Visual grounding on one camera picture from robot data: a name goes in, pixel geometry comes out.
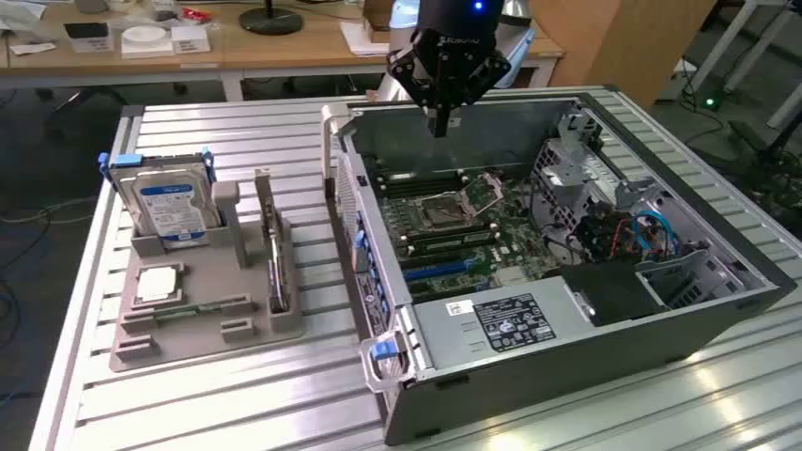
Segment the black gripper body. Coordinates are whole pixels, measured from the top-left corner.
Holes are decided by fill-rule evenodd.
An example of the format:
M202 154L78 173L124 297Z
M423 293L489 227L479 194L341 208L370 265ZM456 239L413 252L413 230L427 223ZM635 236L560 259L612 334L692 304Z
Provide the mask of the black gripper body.
M496 28L503 10L501 1L421 1L419 22L411 46L433 81L441 101L443 56L487 55L497 50Z

